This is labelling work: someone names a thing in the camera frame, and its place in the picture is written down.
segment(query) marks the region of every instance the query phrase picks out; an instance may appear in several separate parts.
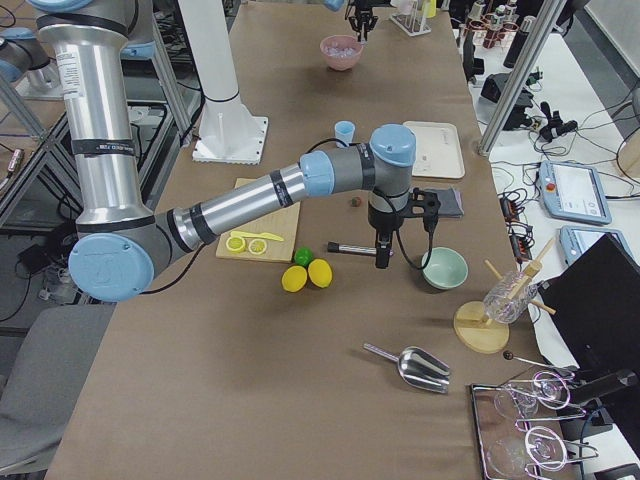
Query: blue joint cap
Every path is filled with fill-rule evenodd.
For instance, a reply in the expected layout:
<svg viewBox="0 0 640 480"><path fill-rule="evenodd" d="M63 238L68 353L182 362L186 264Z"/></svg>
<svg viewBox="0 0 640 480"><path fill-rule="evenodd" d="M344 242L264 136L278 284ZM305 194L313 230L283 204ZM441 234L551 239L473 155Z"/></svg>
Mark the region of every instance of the blue joint cap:
<svg viewBox="0 0 640 480"><path fill-rule="evenodd" d="M33 40L35 34L26 27L7 28L2 31L2 36L7 40Z"/></svg>
<svg viewBox="0 0 640 480"><path fill-rule="evenodd" d="M4 60L0 60L0 75L2 75L2 78L7 82L13 83L22 76L22 72L15 65L5 62Z"/></svg>
<svg viewBox="0 0 640 480"><path fill-rule="evenodd" d="M120 58L124 60L150 60L155 53L155 42L139 43L124 47L120 53Z"/></svg>
<svg viewBox="0 0 640 480"><path fill-rule="evenodd" d="M396 167L411 167L416 161L416 136L404 125L388 124L377 128L369 145L384 162Z"/></svg>
<svg viewBox="0 0 640 480"><path fill-rule="evenodd" d="M333 165L322 151L306 153L300 157L302 181L310 197L325 197L333 193L336 184Z"/></svg>
<svg viewBox="0 0 640 480"><path fill-rule="evenodd" d="M84 292L105 302L121 302L142 293L154 276L149 254L115 233L81 238L69 255L69 272Z"/></svg>
<svg viewBox="0 0 640 480"><path fill-rule="evenodd" d="M324 0L324 6L332 12L337 12L342 8L344 0Z"/></svg>
<svg viewBox="0 0 640 480"><path fill-rule="evenodd" d="M86 7L93 0L27 0L34 7L49 13L67 13Z"/></svg>

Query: label on robot arm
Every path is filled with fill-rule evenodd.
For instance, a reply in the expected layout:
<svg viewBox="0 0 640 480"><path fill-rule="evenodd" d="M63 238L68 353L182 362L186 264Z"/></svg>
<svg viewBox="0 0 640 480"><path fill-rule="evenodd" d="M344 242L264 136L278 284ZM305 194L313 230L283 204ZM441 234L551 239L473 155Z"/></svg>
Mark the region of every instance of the label on robot arm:
<svg viewBox="0 0 640 480"><path fill-rule="evenodd" d="M65 100L84 97L82 72L78 54L67 51L56 55L58 70L60 72L60 84Z"/></svg>

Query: mint green bowl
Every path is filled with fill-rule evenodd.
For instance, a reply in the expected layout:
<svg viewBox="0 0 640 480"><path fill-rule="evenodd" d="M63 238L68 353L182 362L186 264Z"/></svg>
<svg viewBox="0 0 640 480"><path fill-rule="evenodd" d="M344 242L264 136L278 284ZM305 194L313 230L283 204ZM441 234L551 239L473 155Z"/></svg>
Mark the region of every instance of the mint green bowl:
<svg viewBox="0 0 640 480"><path fill-rule="evenodd" d="M431 252L431 260L427 268L422 270L425 280L440 290L451 290L459 287L467 279L469 267L462 255L447 247L436 247Z"/></svg>

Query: tablet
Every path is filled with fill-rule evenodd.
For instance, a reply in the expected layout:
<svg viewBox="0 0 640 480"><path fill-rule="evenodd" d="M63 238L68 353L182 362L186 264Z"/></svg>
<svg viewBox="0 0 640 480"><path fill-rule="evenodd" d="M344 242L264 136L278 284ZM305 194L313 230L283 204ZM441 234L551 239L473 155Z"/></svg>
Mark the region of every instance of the tablet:
<svg viewBox="0 0 640 480"><path fill-rule="evenodd" d="M560 245L562 246L564 258L567 264L572 265L580 255L589 250L589 248L591 248L591 246L607 232L620 242L626 252L631 255L629 245L627 245L627 241L620 230L597 227L564 226L560 229Z"/></svg>
<svg viewBox="0 0 640 480"><path fill-rule="evenodd" d="M540 190L552 217L606 225L611 213L595 167L544 161L540 165Z"/></svg>

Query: white table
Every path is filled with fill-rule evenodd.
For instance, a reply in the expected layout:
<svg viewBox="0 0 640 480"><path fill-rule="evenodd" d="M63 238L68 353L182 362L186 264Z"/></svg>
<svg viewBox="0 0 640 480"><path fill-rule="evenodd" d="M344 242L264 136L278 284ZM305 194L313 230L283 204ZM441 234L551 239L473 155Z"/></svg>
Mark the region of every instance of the white table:
<svg viewBox="0 0 640 480"><path fill-rule="evenodd" d="M481 128L484 128L484 125L489 122L495 108L495 104L480 97L482 84L489 74L510 72L509 69L502 65L507 50L507 48L501 48L500 46L490 50L482 46L476 47L475 56L484 59L486 73L477 77L477 83L475 85L470 83L469 87ZM601 111L604 106L560 35L552 34L549 37L536 65L543 73L540 85L532 87L532 90L541 88L541 91L535 92L534 97L534 101L538 105L542 101L548 102L552 111L560 111L563 121L576 120L580 128L594 127L611 122L609 114L606 111ZM535 106L532 109L527 109L527 113L530 116L544 116ZM632 114L632 110L629 109L626 111L626 115L623 113L621 117L631 116ZM589 140L613 152L618 150L623 141L613 124L604 125L593 130L584 130L580 133ZM536 137L537 134L531 135L533 139ZM577 137L574 133L555 139L545 147L558 146L570 148L569 154L563 157L551 157L551 160L571 160L590 164L615 157L613 153L594 146L587 140ZM526 186L523 183L521 165L541 160L544 160L544 155L534 151L529 132L524 130L503 132L489 157L489 161L494 167L497 167L494 168L497 192L525 188L530 196L533 196L533 187ZM596 167L602 173L615 175L618 178L620 176L615 167L615 162L598 163ZM600 177L607 195L624 196L629 194L630 186L624 182L607 175L601 175ZM621 230L632 254L636 259L639 259L640 218L637 213L638 202L636 200L609 201L609 208L613 216L613 222L607 227ZM551 218L541 201L527 203L524 215L521 218L534 227L533 233L536 242L532 248L533 256L542 249L550 238L555 237L557 239L560 227L573 223ZM551 251L544 257L543 265L542 271L536 277L537 281L556 277L567 268L559 242L556 242ZM532 317L537 317L537 315L538 312L532 312ZM540 351L545 357L555 365L576 364L547 313L542 312L540 319L535 324L535 328ZM600 471L625 463L640 463L640 460L615 425L613 430L589 437L587 441L598 448L600 457L585 462L586 472Z"/></svg>

